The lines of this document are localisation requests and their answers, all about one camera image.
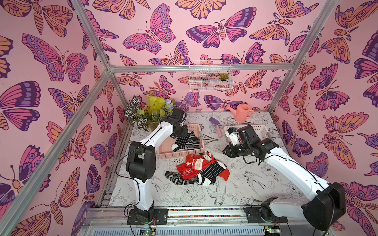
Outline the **black pinstripe sock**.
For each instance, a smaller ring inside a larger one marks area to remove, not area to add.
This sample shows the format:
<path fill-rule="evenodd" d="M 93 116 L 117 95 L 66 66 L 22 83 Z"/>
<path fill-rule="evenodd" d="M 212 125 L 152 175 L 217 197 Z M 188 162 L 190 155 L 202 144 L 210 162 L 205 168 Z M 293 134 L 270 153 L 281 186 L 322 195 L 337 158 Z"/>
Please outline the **black pinstripe sock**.
<path fill-rule="evenodd" d="M 216 178 L 224 169 L 227 169 L 224 164 L 220 162 L 212 163 L 197 175 L 199 180 L 198 184 L 205 187 L 214 184 L 216 182 Z"/>

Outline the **small green succulent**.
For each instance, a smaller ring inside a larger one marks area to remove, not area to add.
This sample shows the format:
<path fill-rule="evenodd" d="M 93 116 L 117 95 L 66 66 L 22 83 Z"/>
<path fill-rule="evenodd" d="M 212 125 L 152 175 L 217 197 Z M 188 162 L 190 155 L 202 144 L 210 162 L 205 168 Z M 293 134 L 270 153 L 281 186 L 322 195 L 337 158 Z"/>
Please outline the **small green succulent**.
<path fill-rule="evenodd" d="M 221 74 L 219 74 L 219 79 L 220 80 L 228 80 L 229 74 L 228 73 L 221 73 Z"/>

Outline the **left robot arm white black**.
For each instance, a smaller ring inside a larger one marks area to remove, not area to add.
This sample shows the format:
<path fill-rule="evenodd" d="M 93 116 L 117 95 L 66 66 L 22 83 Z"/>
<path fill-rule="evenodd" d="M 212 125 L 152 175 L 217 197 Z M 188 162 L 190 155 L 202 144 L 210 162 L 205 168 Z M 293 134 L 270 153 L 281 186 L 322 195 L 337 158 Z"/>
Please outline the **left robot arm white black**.
<path fill-rule="evenodd" d="M 154 200 L 152 197 L 151 178 L 156 171 L 156 151 L 168 138 L 183 136 L 188 128 L 183 125 L 187 114 L 174 108 L 171 115 L 162 119 L 155 130 L 142 141 L 133 141 L 129 146 L 126 171 L 135 182 L 136 204 L 132 216 L 136 220 L 149 224 L 155 220 Z"/>

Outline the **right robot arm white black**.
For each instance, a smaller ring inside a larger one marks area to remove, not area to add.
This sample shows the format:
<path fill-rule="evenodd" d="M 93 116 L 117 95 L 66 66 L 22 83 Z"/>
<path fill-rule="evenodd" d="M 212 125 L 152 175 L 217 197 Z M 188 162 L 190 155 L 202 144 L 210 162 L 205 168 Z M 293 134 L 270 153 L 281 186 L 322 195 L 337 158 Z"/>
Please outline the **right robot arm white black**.
<path fill-rule="evenodd" d="M 346 193 L 340 183 L 329 183 L 313 174 L 271 139 L 260 139 L 251 125 L 239 129 L 230 127 L 225 135 L 230 143 L 223 154 L 230 158 L 251 155 L 259 163 L 265 162 L 289 179 L 306 198 L 303 202 L 269 198 L 259 209 L 263 221 L 282 217 L 302 219 L 326 233 L 346 213 Z"/>

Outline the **red patterned sock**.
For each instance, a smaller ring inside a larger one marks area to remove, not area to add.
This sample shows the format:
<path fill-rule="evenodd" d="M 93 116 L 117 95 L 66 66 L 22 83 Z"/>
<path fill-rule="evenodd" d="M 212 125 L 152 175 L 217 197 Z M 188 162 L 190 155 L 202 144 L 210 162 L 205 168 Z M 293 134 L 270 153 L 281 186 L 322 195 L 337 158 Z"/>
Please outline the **red patterned sock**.
<path fill-rule="evenodd" d="M 200 170 L 194 169 L 192 165 L 188 163 L 178 165 L 177 170 L 185 180 L 193 179 L 201 172 Z"/>

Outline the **red bear sock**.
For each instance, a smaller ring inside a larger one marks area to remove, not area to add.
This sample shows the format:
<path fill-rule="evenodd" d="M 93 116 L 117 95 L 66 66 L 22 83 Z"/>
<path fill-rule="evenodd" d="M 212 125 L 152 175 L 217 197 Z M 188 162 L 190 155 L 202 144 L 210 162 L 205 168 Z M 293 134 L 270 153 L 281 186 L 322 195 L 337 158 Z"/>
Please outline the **red bear sock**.
<path fill-rule="evenodd" d="M 191 167 L 194 170 L 203 171 L 212 163 L 215 163 L 217 160 L 209 152 L 199 153 L 198 155 L 189 154 L 186 157 L 187 166 Z"/>

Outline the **pink watering can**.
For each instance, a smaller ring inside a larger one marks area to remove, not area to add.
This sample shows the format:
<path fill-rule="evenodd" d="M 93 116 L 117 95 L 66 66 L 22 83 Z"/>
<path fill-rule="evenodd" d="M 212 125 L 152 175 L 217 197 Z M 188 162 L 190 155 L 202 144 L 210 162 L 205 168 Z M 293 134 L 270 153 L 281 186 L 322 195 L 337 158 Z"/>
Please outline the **pink watering can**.
<path fill-rule="evenodd" d="M 254 110 L 246 104 L 239 104 L 236 109 L 232 108 L 230 105 L 226 105 L 225 108 L 234 115 L 234 119 L 238 123 L 244 123 L 247 119 L 252 118 L 255 113 Z"/>

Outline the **pink plastic basket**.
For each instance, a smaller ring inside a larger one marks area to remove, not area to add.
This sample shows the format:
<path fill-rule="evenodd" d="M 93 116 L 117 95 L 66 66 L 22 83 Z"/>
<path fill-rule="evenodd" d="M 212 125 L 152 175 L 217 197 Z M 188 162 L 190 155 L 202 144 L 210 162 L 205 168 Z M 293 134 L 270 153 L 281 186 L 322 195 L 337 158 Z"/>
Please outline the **pink plastic basket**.
<path fill-rule="evenodd" d="M 168 137 L 159 147 L 157 153 L 162 159 L 179 158 L 204 151 L 199 124 L 188 124 L 188 132 L 183 137 Z"/>

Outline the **white plastic basket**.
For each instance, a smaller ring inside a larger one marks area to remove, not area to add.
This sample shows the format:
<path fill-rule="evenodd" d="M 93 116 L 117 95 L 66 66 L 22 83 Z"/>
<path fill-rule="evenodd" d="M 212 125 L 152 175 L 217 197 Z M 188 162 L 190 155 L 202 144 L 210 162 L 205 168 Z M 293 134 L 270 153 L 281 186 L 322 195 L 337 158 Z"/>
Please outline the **white plastic basket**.
<path fill-rule="evenodd" d="M 240 138 L 246 137 L 246 134 L 240 134 L 239 129 L 246 129 L 247 127 L 252 128 L 252 136 L 258 136 L 260 140 L 264 140 L 266 138 L 269 138 L 271 140 L 274 140 L 273 136 L 269 133 L 267 127 L 265 125 L 228 125 L 224 127 L 224 133 L 232 145 L 237 145 L 240 143 Z"/>

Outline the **artificial plant bouquet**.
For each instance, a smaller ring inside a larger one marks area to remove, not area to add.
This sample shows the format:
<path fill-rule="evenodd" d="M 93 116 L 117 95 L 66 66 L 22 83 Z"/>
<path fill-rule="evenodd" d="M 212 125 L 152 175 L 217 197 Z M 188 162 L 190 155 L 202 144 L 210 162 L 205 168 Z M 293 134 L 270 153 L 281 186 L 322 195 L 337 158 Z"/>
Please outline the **artificial plant bouquet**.
<path fill-rule="evenodd" d="M 163 118 L 172 114 L 175 100 L 164 99 L 158 96 L 148 95 L 148 102 L 142 101 L 140 96 L 134 96 L 127 104 L 124 111 L 125 117 L 133 127 L 148 131 L 154 130 Z"/>

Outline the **purple pink garden trowel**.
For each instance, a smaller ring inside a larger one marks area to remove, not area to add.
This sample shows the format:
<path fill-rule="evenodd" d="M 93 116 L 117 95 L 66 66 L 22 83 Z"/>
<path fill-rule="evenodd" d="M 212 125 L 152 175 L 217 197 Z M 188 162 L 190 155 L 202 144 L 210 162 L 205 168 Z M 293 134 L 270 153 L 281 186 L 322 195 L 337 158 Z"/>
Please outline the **purple pink garden trowel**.
<path fill-rule="evenodd" d="M 216 127 L 218 137 L 221 138 L 222 137 L 222 132 L 221 132 L 221 129 L 219 127 L 220 122 L 216 118 L 214 118 L 214 117 L 210 118 L 210 122 Z"/>

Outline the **black white striped sock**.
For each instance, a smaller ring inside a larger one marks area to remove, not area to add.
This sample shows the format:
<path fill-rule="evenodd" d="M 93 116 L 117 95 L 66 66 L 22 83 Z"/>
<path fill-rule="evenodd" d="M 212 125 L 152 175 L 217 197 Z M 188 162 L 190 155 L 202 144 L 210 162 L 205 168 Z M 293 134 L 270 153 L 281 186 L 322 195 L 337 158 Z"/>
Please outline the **black white striped sock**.
<path fill-rule="evenodd" d="M 196 137 L 194 132 L 190 132 L 183 137 L 177 137 L 171 148 L 174 152 L 180 150 L 200 149 L 200 139 Z"/>
<path fill-rule="evenodd" d="M 199 182 L 198 178 L 192 178 L 185 180 L 179 173 L 166 171 L 165 177 L 173 182 L 175 185 L 190 185 L 190 184 L 196 184 Z"/>

